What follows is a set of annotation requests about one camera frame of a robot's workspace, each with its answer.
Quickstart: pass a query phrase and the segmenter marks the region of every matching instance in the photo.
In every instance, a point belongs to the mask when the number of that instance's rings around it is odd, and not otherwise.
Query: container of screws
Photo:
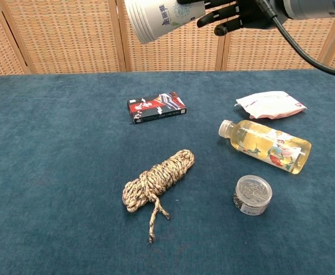
[[[272,188],[264,179],[247,175],[236,185],[233,201],[235,206],[250,216],[263,214],[272,199]]]

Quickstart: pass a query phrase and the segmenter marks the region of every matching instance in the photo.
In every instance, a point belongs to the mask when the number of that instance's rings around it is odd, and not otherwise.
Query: white plastic packet
[[[283,91],[255,93],[236,100],[235,106],[242,106],[251,119],[280,119],[307,109],[303,104]]]

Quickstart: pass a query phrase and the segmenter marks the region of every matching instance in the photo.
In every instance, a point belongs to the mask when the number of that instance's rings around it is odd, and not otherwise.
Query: coiled rope
[[[163,194],[169,187],[175,185],[185,176],[187,170],[194,164],[194,155],[189,150],[181,150],[161,164],[144,171],[138,179],[128,182],[123,190],[123,203],[129,212],[137,211],[147,202],[154,202],[155,208],[150,219],[149,242],[154,241],[154,224],[156,214],[160,211],[167,219],[166,212],[157,196]]]

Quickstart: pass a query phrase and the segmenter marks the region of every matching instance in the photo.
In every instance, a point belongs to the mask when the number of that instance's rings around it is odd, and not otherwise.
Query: bottle label
[[[258,216],[261,215],[266,210],[266,208],[267,208],[266,206],[261,208],[254,208],[247,206],[243,203],[243,205],[240,208],[240,211],[250,216]]]
[[[238,150],[267,162],[273,166],[291,172],[295,162],[301,153],[300,147],[293,147],[293,136],[271,129],[270,132],[261,136],[265,140],[266,145],[256,144],[255,148],[247,148],[243,142],[240,142]]]

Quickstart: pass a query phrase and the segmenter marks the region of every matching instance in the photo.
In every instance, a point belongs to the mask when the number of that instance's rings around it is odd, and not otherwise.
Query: juice bottle
[[[292,174],[300,173],[311,150],[311,143],[307,140],[249,120],[237,124],[224,120],[219,135],[230,139],[238,151]]]

